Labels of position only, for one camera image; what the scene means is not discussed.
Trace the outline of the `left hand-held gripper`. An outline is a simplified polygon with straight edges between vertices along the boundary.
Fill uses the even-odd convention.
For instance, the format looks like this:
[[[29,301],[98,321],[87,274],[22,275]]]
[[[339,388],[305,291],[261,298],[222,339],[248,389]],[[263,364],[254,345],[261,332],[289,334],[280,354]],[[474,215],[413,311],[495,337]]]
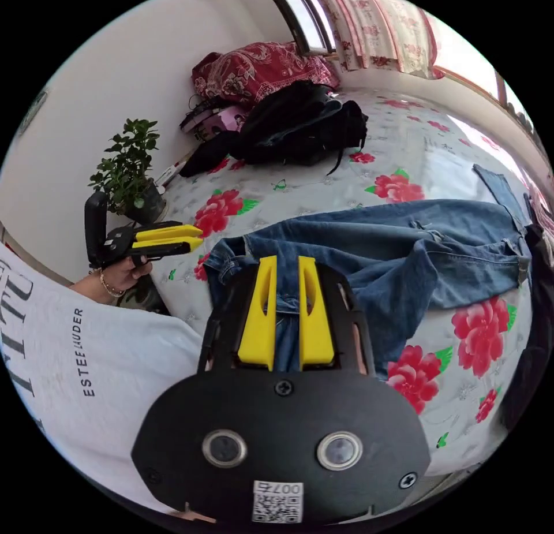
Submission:
[[[126,257],[131,257],[138,264],[139,257],[142,256],[152,262],[191,253],[203,244],[203,239],[198,238],[202,234],[201,229],[177,221],[116,228],[102,242],[102,268]]]

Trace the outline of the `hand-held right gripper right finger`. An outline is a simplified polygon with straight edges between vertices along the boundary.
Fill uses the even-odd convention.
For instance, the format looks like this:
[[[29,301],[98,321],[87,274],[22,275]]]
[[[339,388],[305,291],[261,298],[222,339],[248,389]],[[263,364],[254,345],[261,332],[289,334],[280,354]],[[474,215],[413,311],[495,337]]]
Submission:
[[[299,366],[328,366],[334,360],[334,347],[314,258],[298,258],[298,283]]]

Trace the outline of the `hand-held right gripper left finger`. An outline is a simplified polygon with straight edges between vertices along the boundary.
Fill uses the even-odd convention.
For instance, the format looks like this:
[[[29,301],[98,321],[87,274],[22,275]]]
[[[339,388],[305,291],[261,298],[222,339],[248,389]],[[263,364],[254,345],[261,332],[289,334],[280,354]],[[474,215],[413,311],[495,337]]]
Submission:
[[[259,261],[237,353],[241,364],[268,371],[273,370],[275,359],[276,267],[276,256]]]

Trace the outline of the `person's left hand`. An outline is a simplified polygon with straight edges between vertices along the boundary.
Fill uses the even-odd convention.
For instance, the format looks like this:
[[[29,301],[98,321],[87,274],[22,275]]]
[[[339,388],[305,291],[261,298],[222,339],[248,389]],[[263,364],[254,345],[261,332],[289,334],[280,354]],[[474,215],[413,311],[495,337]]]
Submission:
[[[131,257],[126,257],[100,270],[100,283],[110,296],[121,297],[139,279],[151,273],[151,262],[144,256],[138,260],[136,264]]]

